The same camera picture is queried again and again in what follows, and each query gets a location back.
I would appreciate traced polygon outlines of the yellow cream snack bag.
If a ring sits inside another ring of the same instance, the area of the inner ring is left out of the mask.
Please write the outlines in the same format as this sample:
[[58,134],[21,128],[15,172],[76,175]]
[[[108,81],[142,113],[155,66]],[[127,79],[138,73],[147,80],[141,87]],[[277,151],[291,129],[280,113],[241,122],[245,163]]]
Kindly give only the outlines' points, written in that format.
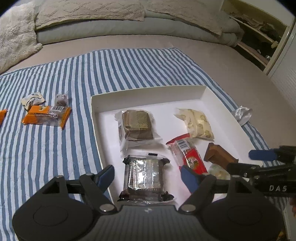
[[177,108],[174,116],[182,120],[190,138],[214,140],[210,123],[201,111],[186,108]]

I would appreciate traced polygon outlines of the white crumpled wrapper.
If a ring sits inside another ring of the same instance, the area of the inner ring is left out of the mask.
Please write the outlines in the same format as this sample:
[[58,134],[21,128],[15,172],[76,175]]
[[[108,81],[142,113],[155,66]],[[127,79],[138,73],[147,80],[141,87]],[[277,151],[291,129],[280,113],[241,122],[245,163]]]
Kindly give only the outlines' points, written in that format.
[[251,108],[240,106],[236,110],[232,111],[231,114],[234,116],[240,126],[243,126],[252,117],[253,110]]

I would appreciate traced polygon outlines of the brown snack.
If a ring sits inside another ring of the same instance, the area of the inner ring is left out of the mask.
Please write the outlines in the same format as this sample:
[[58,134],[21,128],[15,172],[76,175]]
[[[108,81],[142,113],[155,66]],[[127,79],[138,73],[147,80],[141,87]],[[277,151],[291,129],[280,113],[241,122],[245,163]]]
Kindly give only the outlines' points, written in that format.
[[238,163],[238,159],[234,158],[220,145],[209,143],[204,156],[205,162],[217,164],[223,169],[227,169],[229,163]]

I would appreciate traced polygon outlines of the white small snack sachet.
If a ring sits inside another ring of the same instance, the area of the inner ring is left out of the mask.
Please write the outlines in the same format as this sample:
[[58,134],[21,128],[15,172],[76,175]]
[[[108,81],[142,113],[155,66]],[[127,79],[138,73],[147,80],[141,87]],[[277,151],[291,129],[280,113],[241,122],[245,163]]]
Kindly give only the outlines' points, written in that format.
[[26,111],[29,111],[32,106],[40,105],[45,102],[43,95],[40,92],[33,92],[21,99],[21,104]]

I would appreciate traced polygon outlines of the red snack packet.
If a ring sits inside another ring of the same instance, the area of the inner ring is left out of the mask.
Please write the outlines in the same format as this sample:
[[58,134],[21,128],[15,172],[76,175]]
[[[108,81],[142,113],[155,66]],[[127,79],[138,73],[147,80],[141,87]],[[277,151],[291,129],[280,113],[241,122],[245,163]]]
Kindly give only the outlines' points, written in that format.
[[170,149],[179,169],[185,165],[199,175],[207,173],[204,162],[188,133],[171,139],[166,145]]

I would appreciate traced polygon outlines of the white shallow box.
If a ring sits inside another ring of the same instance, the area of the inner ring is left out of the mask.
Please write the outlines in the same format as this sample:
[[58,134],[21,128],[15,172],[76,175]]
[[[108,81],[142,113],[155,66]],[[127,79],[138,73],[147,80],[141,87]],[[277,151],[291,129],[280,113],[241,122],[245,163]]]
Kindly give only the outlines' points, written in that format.
[[108,192],[117,202],[123,190],[125,165],[119,146],[116,113],[126,109],[142,109],[152,114],[159,145],[136,147],[141,153],[157,153],[170,163],[164,168],[165,190],[174,196],[173,203],[180,206],[190,195],[182,182],[179,167],[166,142],[186,133],[184,122],[175,117],[179,108],[203,112],[214,134],[214,143],[220,145],[242,163],[251,163],[248,156],[254,146],[237,120],[222,101],[206,86],[165,86],[123,90],[94,95],[91,98],[92,123],[102,167],[113,165],[115,178]]

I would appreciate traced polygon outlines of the grey folded duvet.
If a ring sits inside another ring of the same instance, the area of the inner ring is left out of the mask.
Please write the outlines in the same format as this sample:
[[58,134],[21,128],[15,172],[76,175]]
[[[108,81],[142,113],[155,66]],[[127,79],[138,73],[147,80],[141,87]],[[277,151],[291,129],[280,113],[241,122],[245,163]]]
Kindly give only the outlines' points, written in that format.
[[101,36],[162,35],[235,47],[243,38],[243,29],[223,11],[215,19],[221,28],[221,35],[210,32],[194,23],[153,11],[146,11],[143,21],[62,20],[37,15],[35,31],[38,41],[42,44]]

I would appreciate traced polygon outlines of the clear wafer biscuit packet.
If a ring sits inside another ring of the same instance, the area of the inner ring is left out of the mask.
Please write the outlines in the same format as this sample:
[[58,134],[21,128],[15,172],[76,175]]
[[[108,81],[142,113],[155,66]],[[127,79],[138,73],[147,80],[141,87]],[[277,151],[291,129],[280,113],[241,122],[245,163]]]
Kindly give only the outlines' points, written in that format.
[[133,148],[160,145],[161,136],[156,132],[155,119],[143,109],[124,109],[115,114],[121,156]]

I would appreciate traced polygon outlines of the beige quilted pillow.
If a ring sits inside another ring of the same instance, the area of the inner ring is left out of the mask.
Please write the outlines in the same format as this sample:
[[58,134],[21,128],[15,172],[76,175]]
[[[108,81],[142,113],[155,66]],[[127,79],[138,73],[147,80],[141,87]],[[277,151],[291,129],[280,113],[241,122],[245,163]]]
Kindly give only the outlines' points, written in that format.
[[139,1],[44,1],[37,8],[36,30],[74,21],[143,21],[145,11]]

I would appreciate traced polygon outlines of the blue striped cloth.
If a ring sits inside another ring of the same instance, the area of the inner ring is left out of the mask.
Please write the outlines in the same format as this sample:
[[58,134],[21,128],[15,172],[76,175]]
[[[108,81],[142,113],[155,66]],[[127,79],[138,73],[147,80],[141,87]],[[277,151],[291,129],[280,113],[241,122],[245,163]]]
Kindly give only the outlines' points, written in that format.
[[[229,110],[235,101],[177,48],[98,50],[1,76],[1,240],[16,240],[15,211],[56,175],[77,178],[101,169],[91,122],[91,97],[126,89],[205,85]],[[24,125],[21,99],[39,92],[47,104],[68,94],[65,128]]]

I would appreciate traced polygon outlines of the orange snack bar packet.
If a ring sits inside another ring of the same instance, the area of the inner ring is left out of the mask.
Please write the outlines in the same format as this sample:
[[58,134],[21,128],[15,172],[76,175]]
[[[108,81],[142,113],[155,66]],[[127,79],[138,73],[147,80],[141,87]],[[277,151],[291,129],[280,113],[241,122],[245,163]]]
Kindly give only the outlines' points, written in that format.
[[0,126],[2,125],[4,118],[6,117],[6,113],[7,113],[6,109],[0,111]]

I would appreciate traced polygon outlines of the white fluffy pillow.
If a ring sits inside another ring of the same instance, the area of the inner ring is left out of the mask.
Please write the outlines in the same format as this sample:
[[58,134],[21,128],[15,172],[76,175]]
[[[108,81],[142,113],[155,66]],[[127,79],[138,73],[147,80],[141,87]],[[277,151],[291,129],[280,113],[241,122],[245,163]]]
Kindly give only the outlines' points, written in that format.
[[1,16],[1,73],[42,49],[35,17],[33,1],[11,7]]

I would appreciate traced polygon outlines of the right wooden shelf unit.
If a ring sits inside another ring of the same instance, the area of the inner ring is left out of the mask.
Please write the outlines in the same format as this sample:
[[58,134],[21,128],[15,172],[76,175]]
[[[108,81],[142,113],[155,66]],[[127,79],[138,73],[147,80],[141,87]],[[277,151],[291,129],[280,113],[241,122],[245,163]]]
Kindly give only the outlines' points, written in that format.
[[221,9],[244,31],[235,50],[268,75],[291,37],[295,16],[279,1],[224,1]]

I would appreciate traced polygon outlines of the small clear candy packet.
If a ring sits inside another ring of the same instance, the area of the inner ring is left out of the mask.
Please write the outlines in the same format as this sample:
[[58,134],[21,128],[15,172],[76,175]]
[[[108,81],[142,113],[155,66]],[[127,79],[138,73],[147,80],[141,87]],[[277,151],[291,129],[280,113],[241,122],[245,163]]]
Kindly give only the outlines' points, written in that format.
[[68,99],[68,93],[63,94],[57,94],[55,96],[55,106],[62,106],[62,107],[68,107],[69,106],[69,99]]

